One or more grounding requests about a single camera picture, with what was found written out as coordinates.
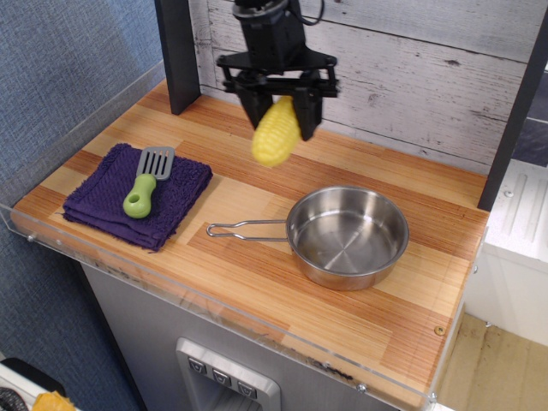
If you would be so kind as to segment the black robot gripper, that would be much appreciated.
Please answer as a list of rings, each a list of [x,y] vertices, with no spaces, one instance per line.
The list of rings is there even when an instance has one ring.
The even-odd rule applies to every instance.
[[[271,95],[293,95],[301,138],[313,137],[322,121],[323,98],[338,94],[337,59],[307,47],[298,6],[234,6],[247,50],[220,56],[226,92],[237,94],[254,128],[271,108]]]

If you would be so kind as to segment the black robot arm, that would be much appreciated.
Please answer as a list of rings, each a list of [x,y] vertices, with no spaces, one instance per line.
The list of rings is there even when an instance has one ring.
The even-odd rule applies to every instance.
[[[224,74],[224,90],[238,96],[255,128],[275,96],[290,96],[301,138],[307,141],[322,122],[323,99],[337,96],[337,59],[306,44],[304,27],[319,23],[324,8],[321,2],[319,16],[310,21],[302,16],[297,1],[236,1],[233,5],[247,50],[220,56],[217,66]]]

